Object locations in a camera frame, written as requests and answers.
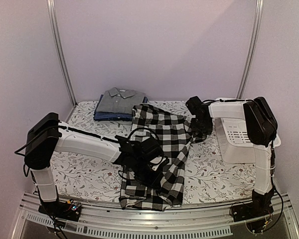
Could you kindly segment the black white checkered shirt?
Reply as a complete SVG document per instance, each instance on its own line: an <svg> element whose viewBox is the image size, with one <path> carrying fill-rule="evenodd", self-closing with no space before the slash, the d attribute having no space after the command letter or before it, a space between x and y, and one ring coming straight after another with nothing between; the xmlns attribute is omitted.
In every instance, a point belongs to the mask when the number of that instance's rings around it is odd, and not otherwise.
<svg viewBox="0 0 299 239"><path fill-rule="evenodd" d="M182 204L189 148L212 133L212 119L202 110L195 118L174 115L149 104L132 109L132 131L117 139L123 166L121 207L164 211Z"/></svg>

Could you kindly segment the blue checkered shirt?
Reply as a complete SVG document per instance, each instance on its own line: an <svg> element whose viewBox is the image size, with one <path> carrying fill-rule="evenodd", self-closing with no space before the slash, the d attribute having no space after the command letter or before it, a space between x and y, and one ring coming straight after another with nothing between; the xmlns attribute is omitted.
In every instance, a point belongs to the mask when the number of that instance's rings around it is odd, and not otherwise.
<svg viewBox="0 0 299 239"><path fill-rule="evenodd" d="M148 98L145 97L142 103L146 103ZM95 121L105 121L105 120L122 120L122 121L131 121L132 120L132 113L131 114L121 114L121 113L106 113L106 112L97 112L97 107L99 106L99 102L94 111L94 120Z"/></svg>

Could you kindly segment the grey polo shirt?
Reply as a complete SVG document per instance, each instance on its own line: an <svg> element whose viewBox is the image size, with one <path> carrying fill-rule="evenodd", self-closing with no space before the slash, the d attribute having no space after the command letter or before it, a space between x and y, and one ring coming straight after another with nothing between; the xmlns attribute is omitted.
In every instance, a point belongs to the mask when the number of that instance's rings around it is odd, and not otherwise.
<svg viewBox="0 0 299 239"><path fill-rule="evenodd" d="M140 105L145 93L113 87L104 92L97 107L97 112L131 114L136 105Z"/></svg>

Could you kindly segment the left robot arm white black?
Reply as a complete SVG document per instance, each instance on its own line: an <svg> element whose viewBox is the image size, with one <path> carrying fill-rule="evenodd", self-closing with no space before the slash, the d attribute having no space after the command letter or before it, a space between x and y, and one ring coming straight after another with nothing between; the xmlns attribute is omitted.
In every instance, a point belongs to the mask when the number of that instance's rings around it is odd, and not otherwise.
<svg viewBox="0 0 299 239"><path fill-rule="evenodd" d="M149 129L145 139L133 139L138 128L127 137L112 138L83 131L61 121L57 113L48 113L27 133L26 144L14 153L24 158L24 166L33 174L39 197L53 216L64 212L58 201L50 160L54 152L71 152L105 160L123 166L134 173L134 178L146 187L161 188L163 177L160 168L155 169L156 158L163 158L158 135Z"/></svg>

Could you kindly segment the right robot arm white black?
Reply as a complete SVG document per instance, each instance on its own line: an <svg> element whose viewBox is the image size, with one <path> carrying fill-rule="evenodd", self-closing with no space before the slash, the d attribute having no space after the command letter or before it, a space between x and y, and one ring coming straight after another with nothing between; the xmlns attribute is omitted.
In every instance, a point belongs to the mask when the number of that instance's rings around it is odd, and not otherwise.
<svg viewBox="0 0 299 239"><path fill-rule="evenodd" d="M202 101L198 96L186 103L193 131L199 136L216 132L221 157L226 163L254 163L256 181L248 213L258 217L271 203L275 171L278 123L264 97L217 98Z"/></svg>

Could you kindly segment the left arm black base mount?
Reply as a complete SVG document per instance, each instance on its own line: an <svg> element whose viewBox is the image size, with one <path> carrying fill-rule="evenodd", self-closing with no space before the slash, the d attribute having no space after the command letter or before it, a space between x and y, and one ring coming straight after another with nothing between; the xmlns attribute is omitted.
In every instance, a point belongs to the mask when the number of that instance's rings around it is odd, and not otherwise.
<svg viewBox="0 0 299 239"><path fill-rule="evenodd" d="M72 199L67 202L41 202L38 211L51 217L78 222L82 210L80 202L74 202Z"/></svg>

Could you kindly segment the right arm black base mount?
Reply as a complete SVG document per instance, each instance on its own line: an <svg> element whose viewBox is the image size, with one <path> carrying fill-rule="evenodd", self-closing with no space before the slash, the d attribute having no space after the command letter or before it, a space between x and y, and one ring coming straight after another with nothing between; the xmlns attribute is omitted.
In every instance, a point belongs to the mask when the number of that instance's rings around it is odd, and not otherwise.
<svg viewBox="0 0 299 239"><path fill-rule="evenodd" d="M235 202L229 209L229 215L233 218L234 222L245 221L271 215L274 212L271 203L266 205L264 208L256 207L253 202Z"/></svg>

